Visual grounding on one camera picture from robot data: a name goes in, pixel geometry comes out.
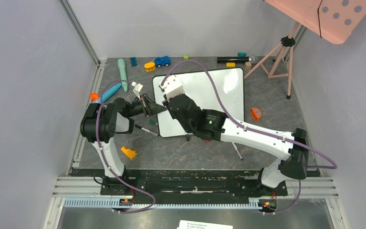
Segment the white whiteboard black frame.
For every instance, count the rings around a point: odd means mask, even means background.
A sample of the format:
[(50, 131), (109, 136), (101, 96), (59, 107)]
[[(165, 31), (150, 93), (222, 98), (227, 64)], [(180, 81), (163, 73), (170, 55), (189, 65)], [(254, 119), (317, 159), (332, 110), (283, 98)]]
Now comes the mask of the white whiteboard black frame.
[[(243, 70), (241, 68), (210, 70), (209, 74), (228, 113), (234, 118), (244, 121)], [(223, 111), (205, 72), (177, 73), (169, 76), (167, 80), (169, 81), (171, 79), (179, 79), (183, 85), (185, 94), (193, 99), (200, 108)], [(167, 138), (187, 135), (179, 122), (172, 119), (168, 111), (159, 113), (157, 119), (161, 137)]]

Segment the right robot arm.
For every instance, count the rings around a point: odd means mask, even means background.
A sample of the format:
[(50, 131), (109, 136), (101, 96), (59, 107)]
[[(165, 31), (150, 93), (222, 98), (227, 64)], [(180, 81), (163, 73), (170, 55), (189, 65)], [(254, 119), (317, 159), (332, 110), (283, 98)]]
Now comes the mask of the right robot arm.
[(276, 157), (260, 170), (256, 189), (270, 194), (286, 179), (303, 180), (307, 177), (309, 152), (304, 129), (280, 132), (229, 118), (227, 113), (201, 109), (185, 94), (163, 101), (172, 119), (179, 122), (185, 132), (202, 140), (230, 142), (249, 146)]

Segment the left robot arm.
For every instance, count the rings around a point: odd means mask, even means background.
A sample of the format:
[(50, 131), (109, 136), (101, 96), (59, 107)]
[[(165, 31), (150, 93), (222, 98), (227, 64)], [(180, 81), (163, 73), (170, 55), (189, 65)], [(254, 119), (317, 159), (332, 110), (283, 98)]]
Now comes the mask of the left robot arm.
[(166, 111), (166, 107), (157, 104), (146, 94), (128, 102), (116, 98), (104, 105), (91, 103), (88, 105), (80, 125), (82, 137), (86, 138), (94, 148), (104, 167), (104, 177), (101, 182), (101, 194), (127, 194), (134, 189), (126, 178), (125, 165), (120, 160), (114, 143), (116, 134), (131, 134), (137, 127), (134, 116), (146, 117)]

